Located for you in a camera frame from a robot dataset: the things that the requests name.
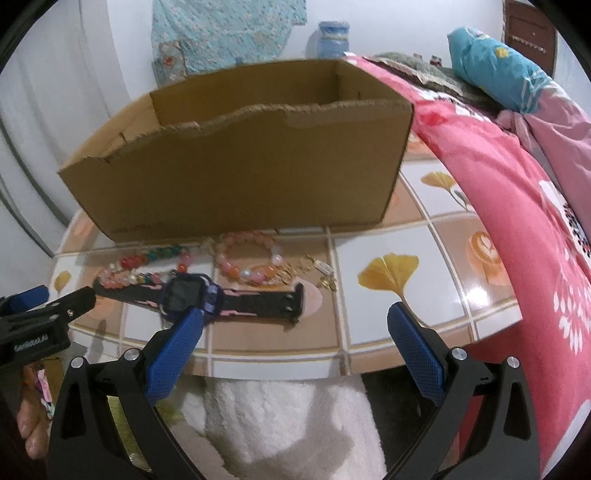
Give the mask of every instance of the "pink beaded bracelet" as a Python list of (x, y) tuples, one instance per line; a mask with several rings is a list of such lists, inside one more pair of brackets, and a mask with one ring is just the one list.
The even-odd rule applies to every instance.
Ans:
[[(240, 270), (228, 258), (231, 247), (235, 244), (255, 243), (266, 247), (270, 253), (270, 264), (257, 267), (254, 270), (244, 268)], [(237, 232), (227, 233), (220, 237), (215, 246), (217, 252), (216, 264), (225, 276), (231, 280), (242, 280), (245, 283), (261, 285), (271, 281), (277, 275), (277, 268), (283, 265), (282, 249), (271, 235), (262, 232)]]

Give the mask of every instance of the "beaded bracelet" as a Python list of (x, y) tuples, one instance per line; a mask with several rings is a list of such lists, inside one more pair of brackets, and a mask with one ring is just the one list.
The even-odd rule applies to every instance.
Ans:
[[(228, 253), (233, 245), (243, 243), (255, 243), (269, 249), (271, 253), (269, 264), (254, 270), (250, 268), (240, 270), (229, 260)], [(271, 235), (262, 232), (238, 232), (222, 235), (219, 243), (215, 246), (215, 251), (217, 252), (216, 264), (221, 272), (231, 280), (242, 280), (245, 283), (255, 285), (269, 283), (283, 265), (282, 248), (277, 245)]]
[[(179, 264), (176, 269), (154, 273), (135, 273), (137, 268), (148, 265), (157, 260), (164, 260), (179, 256)], [(160, 285), (168, 283), (177, 273), (186, 273), (187, 267), (193, 257), (188, 247), (171, 245), (169, 247), (158, 247), (140, 255), (130, 255), (121, 259), (118, 263), (112, 263), (105, 268), (99, 278), (104, 288), (123, 288), (129, 285)]]

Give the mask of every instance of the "blue container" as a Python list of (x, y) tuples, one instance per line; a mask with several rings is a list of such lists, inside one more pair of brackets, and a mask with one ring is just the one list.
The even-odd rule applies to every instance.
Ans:
[(317, 57), (339, 59), (349, 51), (349, 24), (347, 22), (320, 22), (318, 24)]

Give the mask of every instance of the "hand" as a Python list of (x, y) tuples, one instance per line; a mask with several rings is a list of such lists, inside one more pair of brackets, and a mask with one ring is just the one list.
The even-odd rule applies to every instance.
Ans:
[(17, 414), (17, 425), (22, 439), (25, 440), (27, 454), (31, 459), (37, 460), (47, 454), (49, 422), (41, 397), (33, 387), (35, 372), (31, 367), (25, 367), (22, 378), (22, 403)]

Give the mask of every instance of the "watch strap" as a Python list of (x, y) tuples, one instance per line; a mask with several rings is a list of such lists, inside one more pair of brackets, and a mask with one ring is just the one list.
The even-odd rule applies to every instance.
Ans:
[(165, 285), (129, 285), (122, 288), (104, 288), (100, 279), (96, 278), (92, 284), (95, 293), (99, 297), (119, 300), (125, 303), (136, 304), (141, 307), (159, 309), (164, 296)]
[(219, 317), (256, 317), (284, 319), (297, 323), (304, 309), (304, 286), (298, 283), (293, 291), (261, 291), (224, 289)]

